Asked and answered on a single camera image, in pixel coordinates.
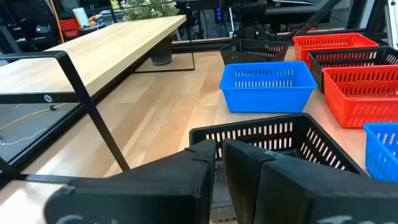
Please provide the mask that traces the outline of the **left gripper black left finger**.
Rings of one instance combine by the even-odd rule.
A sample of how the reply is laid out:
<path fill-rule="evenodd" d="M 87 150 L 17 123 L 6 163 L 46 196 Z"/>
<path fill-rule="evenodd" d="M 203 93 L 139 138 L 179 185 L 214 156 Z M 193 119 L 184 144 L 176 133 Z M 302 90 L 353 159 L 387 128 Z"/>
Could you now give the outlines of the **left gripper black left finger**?
<path fill-rule="evenodd" d="M 209 224 L 214 140 L 102 179 L 76 179 L 46 201 L 46 224 Z"/>

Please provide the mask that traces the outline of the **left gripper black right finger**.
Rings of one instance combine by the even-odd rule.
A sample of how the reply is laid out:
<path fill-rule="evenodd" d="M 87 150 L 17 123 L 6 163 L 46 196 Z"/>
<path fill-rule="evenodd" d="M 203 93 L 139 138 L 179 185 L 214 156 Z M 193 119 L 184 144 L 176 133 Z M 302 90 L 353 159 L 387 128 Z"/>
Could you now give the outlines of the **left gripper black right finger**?
<path fill-rule="evenodd" d="M 239 224 L 398 224 L 398 184 L 223 141 Z"/>

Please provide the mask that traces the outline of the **black plastic slotted basket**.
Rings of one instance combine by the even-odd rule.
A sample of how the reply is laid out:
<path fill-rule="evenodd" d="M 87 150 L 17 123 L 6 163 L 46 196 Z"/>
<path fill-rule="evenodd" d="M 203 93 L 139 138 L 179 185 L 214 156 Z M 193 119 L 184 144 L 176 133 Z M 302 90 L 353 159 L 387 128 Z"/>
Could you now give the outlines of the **black plastic slotted basket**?
<path fill-rule="evenodd" d="M 312 51 L 308 56 L 310 71 L 322 93 L 324 93 L 323 68 L 398 65 L 398 50 L 388 46 Z"/>
<path fill-rule="evenodd" d="M 236 220 L 223 173 L 222 143 L 235 139 L 310 162 L 366 175 L 366 172 L 308 113 L 287 114 L 191 129 L 189 143 L 216 142 L 216 171 L 210 220 L 225 224 Z"/>
<path fill-rule="evenodd" d="M 235 40 L 220 48 L 224 64 L 284 61 L 289 43 L 269 40 Z"/>

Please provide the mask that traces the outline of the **red plastic slotted basket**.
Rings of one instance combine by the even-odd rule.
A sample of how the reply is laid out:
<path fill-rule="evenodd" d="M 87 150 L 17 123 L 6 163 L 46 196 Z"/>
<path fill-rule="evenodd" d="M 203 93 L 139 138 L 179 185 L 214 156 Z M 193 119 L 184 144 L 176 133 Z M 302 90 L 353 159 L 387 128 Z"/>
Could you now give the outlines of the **red plastic slotted basket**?
<path fill-rule="evenodd" d="M 310 65 L 309 52 L 336 49 L 378 47 L 379 44 L 360 33 L 305 35 L 293 38 L 295 59 Z"/>
<path fill-rule="evenodd" d="M 323 68 L 325 101 L 344 128 L 398 121 L 398 65 Z"/>

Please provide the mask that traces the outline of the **blue plastic slotted basket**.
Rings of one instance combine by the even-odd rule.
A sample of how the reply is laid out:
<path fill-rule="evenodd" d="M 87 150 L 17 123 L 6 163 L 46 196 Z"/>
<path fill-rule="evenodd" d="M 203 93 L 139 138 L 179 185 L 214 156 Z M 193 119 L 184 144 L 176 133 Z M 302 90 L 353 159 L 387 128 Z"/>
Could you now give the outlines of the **blue plastic slotted basket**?
<path fill-rule="evenodd" d="M 378 180 L 398 184 L 398 122 L 366 123 L 365 166 Z"/>
<path fill-rule="evenodd" d="M 317 87 L 303 61 L 227 64 L 220 81 L 232 113 L 300 113 Z"/>

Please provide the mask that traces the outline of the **potted green plant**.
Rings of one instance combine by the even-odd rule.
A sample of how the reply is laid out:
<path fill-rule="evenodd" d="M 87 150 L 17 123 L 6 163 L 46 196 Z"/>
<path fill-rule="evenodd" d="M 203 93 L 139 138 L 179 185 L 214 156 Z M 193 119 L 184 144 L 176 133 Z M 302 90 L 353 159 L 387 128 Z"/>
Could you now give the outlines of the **potted green plant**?
<path fill-rule="evenodd" d="M 138 21 L 160 17 L 176 16 L 179 9 L 172 0 L 122 0 L 124 21 Z M 172 41 L 175 40 L 176 29 L 162 39 L 149 52 L 151 62 L 155 66 L 167 65 L 172 62 Z"/>

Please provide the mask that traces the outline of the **red storage crate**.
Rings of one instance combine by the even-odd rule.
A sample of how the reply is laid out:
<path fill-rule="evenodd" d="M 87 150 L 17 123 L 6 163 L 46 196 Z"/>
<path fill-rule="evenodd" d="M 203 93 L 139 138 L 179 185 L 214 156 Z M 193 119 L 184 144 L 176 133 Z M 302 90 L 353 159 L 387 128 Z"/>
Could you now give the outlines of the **red storage crate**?
<path fill-rule="evenodd" d="M 60 20 L 60 27 L 63 35 L 68 39 L 80 36 L 80 26 L 76 19 Z"/>

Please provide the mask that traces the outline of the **white paper sign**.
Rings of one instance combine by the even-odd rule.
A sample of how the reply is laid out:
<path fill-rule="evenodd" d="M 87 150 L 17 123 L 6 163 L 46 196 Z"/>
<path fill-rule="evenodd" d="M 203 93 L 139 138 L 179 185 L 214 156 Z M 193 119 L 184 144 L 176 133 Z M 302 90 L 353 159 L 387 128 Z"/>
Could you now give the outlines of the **white paper sign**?
<path fill-rule="evenodd" d="M 85 9 L 83 7 L 74 8 L 73 13 L 74 13 L 80 27 L 84 28 L 84 27 L 90 26 L 89 18 L 88 18 L 87 14 L 85 12 Z"/>

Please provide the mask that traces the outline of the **wooden shelf with black frame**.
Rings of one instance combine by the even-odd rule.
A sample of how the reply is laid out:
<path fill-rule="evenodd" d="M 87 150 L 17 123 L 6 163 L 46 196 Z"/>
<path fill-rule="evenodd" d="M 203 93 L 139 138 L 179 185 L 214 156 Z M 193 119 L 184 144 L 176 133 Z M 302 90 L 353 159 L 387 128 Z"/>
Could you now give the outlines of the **wooden shelf with black frame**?
<path fill-rule="evenodd" d="M 186 21 L 178 15 L 119 22 L 42 52 L 2 54 L 9 64 L 0 67 L 0 104 L 81 104 L 128 171 L 92 97 Z"/>

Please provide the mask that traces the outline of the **black table frame rail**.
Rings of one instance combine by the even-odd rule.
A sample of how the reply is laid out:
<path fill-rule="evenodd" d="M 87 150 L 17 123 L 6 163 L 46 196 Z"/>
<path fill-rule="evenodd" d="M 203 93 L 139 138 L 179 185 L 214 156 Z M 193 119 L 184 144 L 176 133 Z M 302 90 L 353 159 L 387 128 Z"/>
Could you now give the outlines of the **black table frame rail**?
<path fill-rule="evenodd" d="M 382 39 L 387 38 L 387 32 L 376 32 L 372 29 L 329 29 L 329 30 L 312 30 L 310 29 L 306 34 L 303 35 L 329 35 L 329 34 L 350 34 L 360 33 L 365 37 L 381 43 Z M 202 40 L 184 40 L 172 44 L 172 53 L 185 54 L 196 52 L 210 52 L 218 50 L 225 45 L 232 43 L 234 40 L 230 37 L 216 38 L 216 39 L 202 39 Z M 104 84 L 99 84 L 100 88 L 95 90 L 90 96 L 90 100 L 93 105 L 97 105 L 104 98 L 106 98 L 114 89 L 116 89 L 128 76 L 133 74 L 136 69 L 141 66 L 146 59 L 149 58 L 149 50 L 143 50 L 141 56 L 136 59 L 117 59 L 120 61 L 120 65 L 116 64 L 106 72 L 113 72 L 115 76 L 113 78 L 107 75 L 106 72 L 101 72 L 102 76 L 110 78 L 108 81 L 104 81 Z M 62 76 L 70 78 L 71 72 L 75 72 L 75 76 L 72 77 L 72 84 L 76 84 L 77 76 L 83 82 L 83 72 L 79 72 L 75 64 L 72 65 L 72 53 L 67 53 L 66 50 L 49 50 L 41 52 L 20 52 L 12 54 L 0 55 L 0 60 L 11 61 L 11 64 L 19 60 L 33 60 L 53 58 L 57 61 L 58 67 L 62 69 Z M 0 190 L 2 190 L 8 183 L 13 180 L 18 180 L 16 177 L 22 176 L 21 171 L 28 165 L 33 163 L 42 153 L 44 153 L 56 140 L 58 140 L 66 131 L 68 131 L 75 123 L 77 123 L 84 115 L 88 114 L 85 107 L 85 103 L 80 102 L 80 96 L 82 93 L 75 93 L 75 90 L 71 91 L 34 91 L 26 93 L 0 93 L 0 105 L 3 104 L 37 104 L 37 103 L 48 103 L 54 105 L 56 103 L 77 103 L 78 105 L 72 109 L 72 112 L 68 112 L 64 117 L 60 118 L 60 121 L 50 126 L 50 129 L 44 131 L 44 134 L 39 134 L 39 140 L 33 140 L 33 143 L 28 144 L 22 152 L 18 152 L 15 158 L 10 160 L 4 160 L 0 157 Z M 52 101 L 47 102 L 44 100 L 44 96 L 50 96 Z"/>

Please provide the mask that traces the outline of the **silver frame post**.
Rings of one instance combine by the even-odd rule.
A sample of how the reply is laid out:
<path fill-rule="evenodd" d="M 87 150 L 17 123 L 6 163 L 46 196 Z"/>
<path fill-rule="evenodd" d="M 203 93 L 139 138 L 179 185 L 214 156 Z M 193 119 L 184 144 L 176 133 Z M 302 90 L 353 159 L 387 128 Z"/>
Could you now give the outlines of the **silver frame post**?
<path fill-rule="evenodd" d="M 398 0 L 386 0 L 385 15 L 388 45 L 398 50 Z"/>

